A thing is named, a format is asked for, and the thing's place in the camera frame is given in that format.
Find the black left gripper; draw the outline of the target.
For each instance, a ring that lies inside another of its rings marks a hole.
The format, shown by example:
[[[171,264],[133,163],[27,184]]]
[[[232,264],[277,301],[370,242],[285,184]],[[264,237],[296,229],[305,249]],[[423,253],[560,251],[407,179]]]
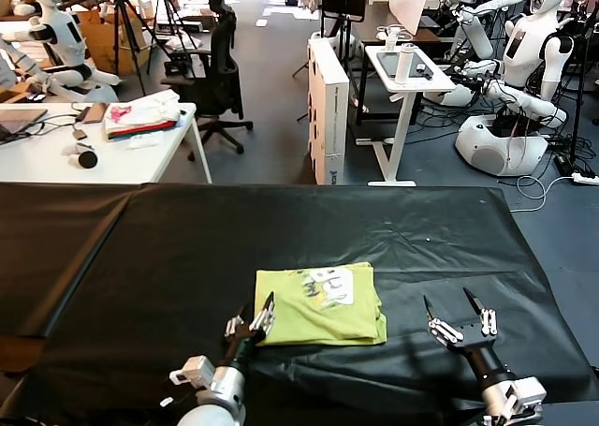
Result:
[[[244,304],[236,315],[226,323],[225,339],[230,340],[224,365],[235,369],[247,369],[256,345],[267,338],[275,319],[275,297],[271,292],[262,309],[250,324],[250,309]]]

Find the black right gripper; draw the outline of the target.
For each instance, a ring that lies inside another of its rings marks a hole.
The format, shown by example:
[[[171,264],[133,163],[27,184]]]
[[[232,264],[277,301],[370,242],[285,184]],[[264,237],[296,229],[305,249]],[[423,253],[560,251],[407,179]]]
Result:
[[[462,327],[461,332],[439,318],[427,296],[423,297],[430,333],[451,352],[466,358],[481,389],[487,389],[504,381],[512,381],[515,375],[501,362],[493,349],[498,333],[497,315],[486,308],[482,301],[468,288],[463,289],[469,303],[479,316],[480,327]]]

